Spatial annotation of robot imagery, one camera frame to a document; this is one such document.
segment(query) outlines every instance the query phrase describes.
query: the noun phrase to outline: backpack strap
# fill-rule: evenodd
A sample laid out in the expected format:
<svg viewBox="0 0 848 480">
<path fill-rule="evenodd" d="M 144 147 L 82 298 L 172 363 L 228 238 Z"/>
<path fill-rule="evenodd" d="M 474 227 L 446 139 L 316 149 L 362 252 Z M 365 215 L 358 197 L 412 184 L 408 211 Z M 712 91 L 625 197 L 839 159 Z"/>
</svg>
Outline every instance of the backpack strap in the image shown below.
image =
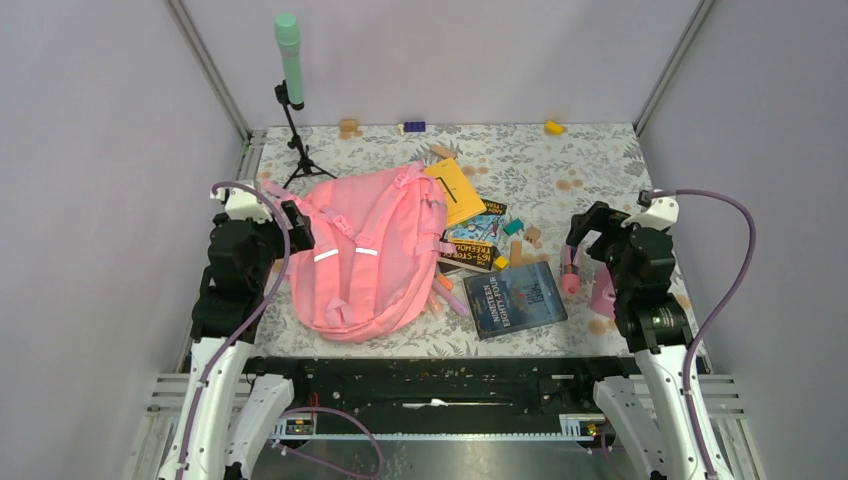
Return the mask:
<svg viewBox="0 0 848 480">
<path fill-rule="evenodd" d="M 430 250 L 435 250 L 439 253 L 456 253 L 456 246 L 450 242 L 442 242 L 440 240 L 424 240 L 415 246 L 414 254 L 417 256 Z"/>
<path fill-rule="evenodd" d="M 409 191 L 407 187 L 418 179 L 430 178 L 422 173 L 423 169 L 423 163 L 415 162 L 398 174 L 392 185 L 380 195 L 368 218 L 365 219 L 362 232 L 356 236 L 350 298 L 356 299 L 354 310 L 358 318 L 374 318 L 378 283 L 375 279 L 380 265 L 378 248 L 382 244 L 392 214 Z"/>
<path fill-rule="evenodd" d="M 274 182 L 265 180 L 262 182 L 263 188 L 269 193 L 277 197 L 277 207 L 286 200 L 291 200 L 297 205 L 298 210 L 312 220 L 311 230 L 312 237 L 315 239 L 315 246 L 312 248 L 312 261 L 315 268 L 315 295 L 314 309 L 315 320 L 324 318 L 327 326 L 330 328 L 341 328 L 345 325 L 354 323 L 353 309 L 339 298 L 340 282 L 341 282 L 341 267 L 339 265 L 339 248 L 336 244 L 335 236 L 330 225 L 338 224 L 326 213 L 315 208 L 311 203 L 301 199 L 297 195 L 291 194 L 289 191 L 281 188 Z"/>
<path fill-rule="evenodd" d="M 338 228 L 344 236 L 353 240 L 354 242 L 356 241 L 356 236 L 359 235 L 359 232 L 357 232 L 353 228 L 353 225 L 350 224 L 350 220 L 348 220 L 347 217 L 333 210 L 327 205 L 324 205 L 323 207 L 319 208 L 319 210 L 321 211 L 321 213 L 326 215 L 327 221 L 335 225 L 336 228 Z"/>
</svg>

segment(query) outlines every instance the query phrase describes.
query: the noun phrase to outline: pink marker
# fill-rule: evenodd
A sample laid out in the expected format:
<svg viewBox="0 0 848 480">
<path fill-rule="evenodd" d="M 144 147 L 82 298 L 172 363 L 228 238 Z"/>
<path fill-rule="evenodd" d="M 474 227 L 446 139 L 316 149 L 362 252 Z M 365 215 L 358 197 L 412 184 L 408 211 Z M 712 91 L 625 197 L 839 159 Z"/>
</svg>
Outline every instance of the pink marker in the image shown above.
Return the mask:
<svg viewBox="0 0 848 480">
<path fill-rule="evenodd" d="M 565 245 L 562 247 L 562 258 L 560 259 L 561 275 L 559 286 L 563 292 L 577 295 L 580 292 L 580 265 L 582 263 L 580 249 Z"/>
<path fill-rule="evenodd" d="M 454 294 L 452 294 L 450 290 L 445 288 L 445 286 L 439 283 L 439 281 L 435 278 L 433 279 L 433 290 L 435 290 L 436 293 L 438 293 L 442 298 L 444 298 L 445 301 L 448 302 L 448 305 L 450 305 L 456 313 L 460 315 L 468 315 L 468 307 L 466 307 L 464 303 L 462 303 L 458 298 L 456 298 L 456 296 L 454 296 Z"/>
</svg>

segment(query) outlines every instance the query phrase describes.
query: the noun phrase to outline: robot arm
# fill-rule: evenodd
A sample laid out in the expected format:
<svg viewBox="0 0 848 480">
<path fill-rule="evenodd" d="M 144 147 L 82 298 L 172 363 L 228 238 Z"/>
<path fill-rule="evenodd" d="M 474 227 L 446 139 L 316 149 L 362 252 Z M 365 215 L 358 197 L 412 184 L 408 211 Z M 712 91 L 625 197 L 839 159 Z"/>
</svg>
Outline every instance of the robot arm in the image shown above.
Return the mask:
<svg viewBox="0 0 848 480">
<path fill-rule="evenodd" d="M 699 419 L 708 416 L 696 372 L 682 371 L 692 331 L 683 308 L 668 293 L 675 267 L 668 228 L 677 220 L 677 201 L 674 197 L 651 200 L 650 192 L 642 192 L 639 203 L 647 209 L 630 216 L 596 202 L 586 213 L 572 217 L 566 243 L 576 247 L 590 231 L 600 233 L 587 253 L 609 269 L 616 293 L 616 326 L 645 377 L 659 429 L 635 400 L 632 382 L 624 377 L 597 383 L 595 403 L 644 478 L 701 480 L 707 478 L 707 470 L 696 447 L 685 396 L 693 396 Z M 689 392 L 683 390 L 683 375 L 693 379 Z M 718 460 L 713 462 L 718 478 L 732 479 L 712 428 L 702 430 Z"/>
<path fill-rule="evenodd" d="M 224 202 L 224 212 L 213 219 L 215 228 L 209 236 L 207 251 L 209 266 L 203 272 L 200 298 L 191 315 L 189 393 L 173 443 L 159 469 L 160 480 L 250 478 L 268 433 L 294 398 L 291 380 L 279 375 L 261 375 L 254 383 L 247 405 L 228 431 L 236 386 L 253 351 L 254 324 L 215 362 L 195 401 L 201 372 L 226 339 L 262 303 L 271 267 L 285 253 L 281 226 L 267 207 L 247 191 L 219 192 L 214 198 Z M 281 210 L 290 224 L 283 226 L 291 240 L 289 253 L 311 249 L 315 242 L 309 219 L 301 216 L 292 202 L 283 202 Z M 180 462 L 186 437 L 186 412 L 191 409 L 196 413 L 188 437 L 187 456 Z"/>
</svg>

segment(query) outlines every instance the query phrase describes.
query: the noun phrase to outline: tripod stand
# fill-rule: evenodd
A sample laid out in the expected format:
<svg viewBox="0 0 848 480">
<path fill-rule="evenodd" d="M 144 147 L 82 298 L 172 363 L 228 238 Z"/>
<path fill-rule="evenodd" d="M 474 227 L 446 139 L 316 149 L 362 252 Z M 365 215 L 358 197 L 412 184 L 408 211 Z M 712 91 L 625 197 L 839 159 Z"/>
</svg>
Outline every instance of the tripod stand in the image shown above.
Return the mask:
<svg viewBox="0 0 848 480">
<path fill-rule="evenodd" d="M 291 149 L 297 149 L 297 152 L 300 154 L 300 160 L 297 161 L 297 168 L 286 181 L 286 184 L 283 185 L 283 188 L 288 188 L 289 184 L 295 178 L 313 177 L 315 175 L 329 175 L 332 178 L 336 178 L 335 175 L 319 167 L 312 161 L 312 159 L 309 158 L 309 146 L 303 146 L 303 141 L 301 141 L 300 135 L 297 134 L 297 130 L 294 128 L 294 122 L 291 119 L 289 105 L 292 104 L 291 101 L 289 101 L 289 91 L 286 88 L 285 80 L 283 80 L 283 83 L 274 87 L 274 94 L 277 96 L 277 101 L 283 106 L 283 110 L 286 112 L 286 119 L 289 121 L 289 128 L 292 130 L 292 139 L 289 140 L 286 145 L 288 145 Z M 300 104 L 300 108 L 297 108 L 297 110 L 300 110 L 301 108 L 303 108 L 303 104 Z"/>
</svg>

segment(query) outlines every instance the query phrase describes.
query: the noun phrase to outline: pink backpack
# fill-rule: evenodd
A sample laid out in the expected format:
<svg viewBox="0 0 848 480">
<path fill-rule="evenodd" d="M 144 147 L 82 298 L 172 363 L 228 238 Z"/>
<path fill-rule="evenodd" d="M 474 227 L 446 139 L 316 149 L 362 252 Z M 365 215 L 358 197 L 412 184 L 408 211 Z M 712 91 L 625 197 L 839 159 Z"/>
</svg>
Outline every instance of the pink backpack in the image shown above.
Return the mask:
<svg viewBox="0 0 848 480">
<path fill-rule="evenodd" d="M 395 331 L 424 308 L 447 223 L 445 194 L 424 165 L 322 182 L 300 199 L 273 182 L 312 221 L 315 247 L 286 272 L 300 321 L 342 342 Z"/>
</svg>

